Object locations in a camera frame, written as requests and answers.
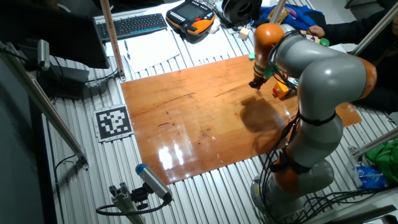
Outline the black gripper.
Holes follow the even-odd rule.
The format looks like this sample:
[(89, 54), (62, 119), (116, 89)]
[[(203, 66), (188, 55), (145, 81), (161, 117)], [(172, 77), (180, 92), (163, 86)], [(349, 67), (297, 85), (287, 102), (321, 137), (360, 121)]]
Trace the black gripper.
[(260, 90), (261, 86), (267, 81), (267, 78), (264, 75), (259, 75), (254, 73), (254, 79), (249, 83), (251, 88), (255, 88), (256, 90)]

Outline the bare person hand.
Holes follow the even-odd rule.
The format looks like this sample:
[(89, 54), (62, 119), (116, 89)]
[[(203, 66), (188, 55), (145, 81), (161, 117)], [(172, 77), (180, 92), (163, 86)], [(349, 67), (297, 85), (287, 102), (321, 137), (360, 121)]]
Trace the bare person hand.
[(324, 38), (326, 36), (326, 33), (324, 29), (320, 26), (311, 26), (308, 28), (307, 33), (310, 35), (314, 35), (318, 37), (319, 39)]

